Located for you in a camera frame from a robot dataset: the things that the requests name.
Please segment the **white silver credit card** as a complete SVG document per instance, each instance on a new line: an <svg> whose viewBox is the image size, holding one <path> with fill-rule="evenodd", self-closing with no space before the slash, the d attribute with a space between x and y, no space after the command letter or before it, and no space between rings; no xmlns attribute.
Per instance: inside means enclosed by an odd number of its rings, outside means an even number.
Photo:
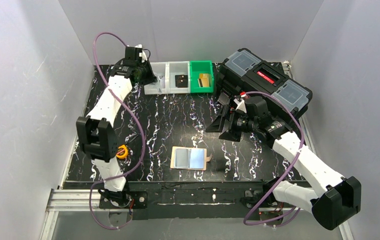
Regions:
<svg viewBox="0 0 380 240"><path fill-rule="evenodd" d="M165 76L164 75L158 75L157 76L157 90L159 94L164 94L166 89L165 84Z"/></svg>

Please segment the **orange gold credit card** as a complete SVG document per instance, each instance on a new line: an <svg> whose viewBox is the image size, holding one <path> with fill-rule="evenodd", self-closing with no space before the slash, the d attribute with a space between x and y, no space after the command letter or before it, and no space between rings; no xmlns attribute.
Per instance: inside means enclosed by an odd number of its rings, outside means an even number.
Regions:
<svg viewBox="0 0 380 240"><path fill-rule="evenodd" d="M200 73L198 77L198 84L201 88L210 87L210 74L208 73Z"/></svg>

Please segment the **beige leather card holder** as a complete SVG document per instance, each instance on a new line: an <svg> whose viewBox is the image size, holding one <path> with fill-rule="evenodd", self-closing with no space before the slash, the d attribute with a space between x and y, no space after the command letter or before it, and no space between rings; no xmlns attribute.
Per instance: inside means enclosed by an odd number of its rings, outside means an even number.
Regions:
<svg viewBox="0 0 380 240"><path fill-rule="evenodd" d="M206 148L174 146L171 155L171 169L205 171L212 155Z"/></svg>

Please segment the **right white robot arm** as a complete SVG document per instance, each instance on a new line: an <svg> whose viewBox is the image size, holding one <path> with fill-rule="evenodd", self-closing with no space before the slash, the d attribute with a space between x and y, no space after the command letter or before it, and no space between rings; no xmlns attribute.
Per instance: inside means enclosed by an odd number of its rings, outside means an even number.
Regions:
<svg viewBox="0 0 380 240"><path fill-rule="evenodd" d="M252 133L289 161L309 183L302 187L286 180L285 175L263 184L260 193L243 197L252 214L263 203L288 203L296 215L310 212L325 229L333 230L361 210L362 185L354 177L325 164L305 144L303 130L293 113L277 97L258 91L236 96L219 95L222 110L207 127L222 140L238 142L242 133Z"/></svg>

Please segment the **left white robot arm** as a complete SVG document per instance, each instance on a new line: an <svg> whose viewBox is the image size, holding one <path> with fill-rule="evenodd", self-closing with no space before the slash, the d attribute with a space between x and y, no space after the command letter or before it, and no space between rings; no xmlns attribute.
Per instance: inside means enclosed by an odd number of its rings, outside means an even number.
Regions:
<svg viewBox="0 0 380 240"><path fill-rule="evenodd" d="M157 80L142 45L125 48L125 56L111 70L107 87L94 108L76 121L81 150L97 167L104 187L99 193L119 207L126 206L130 196L125 191L126 178L116 157L121 142L113 129L121 103L135 84L147 85Z"/></svg>

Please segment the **black card in bin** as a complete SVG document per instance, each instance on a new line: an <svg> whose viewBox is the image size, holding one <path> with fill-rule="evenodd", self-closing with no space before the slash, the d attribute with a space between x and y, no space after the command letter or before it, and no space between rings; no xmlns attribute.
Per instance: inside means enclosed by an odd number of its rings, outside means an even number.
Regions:
<svg viewBox="0 0 380 240"><path fill-rule="evenodd" d="M188 87L188 79L183 78L183 79L177 79L175 81L176 87L177 88L187 88Z"/></svg>

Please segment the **left white storage bin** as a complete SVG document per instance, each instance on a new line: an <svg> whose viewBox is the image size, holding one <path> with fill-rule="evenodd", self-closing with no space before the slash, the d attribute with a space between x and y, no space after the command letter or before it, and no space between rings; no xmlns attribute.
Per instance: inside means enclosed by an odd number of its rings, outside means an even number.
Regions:
<svg viewBox="0 0 380 240"><path fill-rule="evenodd" d="M144 86L145 95L166 94L167 83L169 81L168 63L152 62L151 67L156 77L156 82Z"/></svg>

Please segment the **white storage bin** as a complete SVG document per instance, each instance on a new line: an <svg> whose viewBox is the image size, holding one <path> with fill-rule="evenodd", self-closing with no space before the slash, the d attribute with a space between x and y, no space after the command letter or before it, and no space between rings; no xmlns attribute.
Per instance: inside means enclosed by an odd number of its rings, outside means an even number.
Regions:
<svg viewBox="0 0 380 240"><path fill-rule="evenodd" d="M156 77L156 82L144 86L145 95L166 94L167 83L169 81L168 63L152 62L151 67Z"/></svg>
<svg viewBox="0 0 380 240"><path fill-rule="evenodd" d="M190 93L189 61L169 61L169 94Z"/></svg>

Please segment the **middle white storage bin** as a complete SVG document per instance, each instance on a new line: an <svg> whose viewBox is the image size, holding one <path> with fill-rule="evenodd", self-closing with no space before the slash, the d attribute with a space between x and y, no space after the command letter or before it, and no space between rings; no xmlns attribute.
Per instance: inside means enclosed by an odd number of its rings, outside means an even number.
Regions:
<svg viewBox="0 0 380 240"><path fill-rule="evenodd" d="M190 93L189 61L169 61L169 94Z"/></svg>

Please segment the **black plastic toolbox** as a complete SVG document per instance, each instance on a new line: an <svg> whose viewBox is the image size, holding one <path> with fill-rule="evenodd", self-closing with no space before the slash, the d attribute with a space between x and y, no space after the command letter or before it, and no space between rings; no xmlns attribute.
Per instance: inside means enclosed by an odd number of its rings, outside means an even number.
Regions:
<svg viewBox="0 0 380 240"><path fill-rule="evenodd" d="M226 95L229 101L242 92L263 92L274 96L299 119L308 109L313 92L291 79L247 48L227 57L215 75L214 96Z"/></svg>

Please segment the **green storage bin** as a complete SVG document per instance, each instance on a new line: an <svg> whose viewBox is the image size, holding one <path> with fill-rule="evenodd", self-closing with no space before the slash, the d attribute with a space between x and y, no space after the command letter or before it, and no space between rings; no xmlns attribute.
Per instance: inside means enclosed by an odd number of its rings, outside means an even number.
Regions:
<svg viewBox="0 0 380 240"><path fill-rule="evenodd" d="M190 61L190 77L190 93L213 93L214 73L213 64L210 60Z"/></svg>

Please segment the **aluminium frame rail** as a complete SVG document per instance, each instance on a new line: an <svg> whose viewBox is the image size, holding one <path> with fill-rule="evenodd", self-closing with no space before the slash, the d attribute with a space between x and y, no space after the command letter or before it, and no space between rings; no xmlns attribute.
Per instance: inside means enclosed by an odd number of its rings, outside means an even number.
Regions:
<svg viewBox="0 0 380 240"><path fill-rule="evenodd" d="M247 184L214 182L174 184L172 182L132 182L123 203L104 191L88 189L53 190L47 204L47 215L40 236L49 240L53 236L55 221L60 212L131 211L135 221L150 219L216 219L243 218L253 207L241 203L241 198L253 197Z"/></svg>

